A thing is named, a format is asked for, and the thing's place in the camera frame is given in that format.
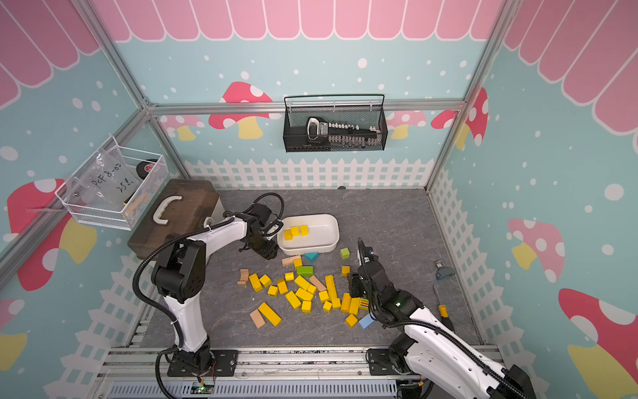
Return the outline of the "white oval plastic tub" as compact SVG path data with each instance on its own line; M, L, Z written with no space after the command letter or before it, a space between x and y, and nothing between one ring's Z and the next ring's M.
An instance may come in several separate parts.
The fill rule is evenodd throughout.
M319 254L334 251L340 239L337 219L331 214L309 214L289 216L283 221L283 228L277 233L279 249L288 256L314 253ZM284 239L284 231L294 226L306 225L309 235L297 237L292 240Z

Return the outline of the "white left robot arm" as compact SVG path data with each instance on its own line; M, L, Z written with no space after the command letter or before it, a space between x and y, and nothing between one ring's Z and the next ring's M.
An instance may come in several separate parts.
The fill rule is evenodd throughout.
M141 261L132 278L134 295L166 315L174 329L174 344L156 361L166 360L170 377L231 377L236 350L214 351L204 329L200 292L209 258L232 244L244 244L262 258L277 256L274 236L283 228L284 200L277 193L262 194L240 212L224 212L218 224L171 234Z

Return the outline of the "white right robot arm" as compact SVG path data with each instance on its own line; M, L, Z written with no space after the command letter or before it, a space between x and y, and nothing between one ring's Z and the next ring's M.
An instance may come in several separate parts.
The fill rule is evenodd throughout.
M354 284L384 329L399 329L388 347L390 369L419 375L454 398L535 398L531 378L504 367L462 340L410 292L397 289L372 247L357 240Z

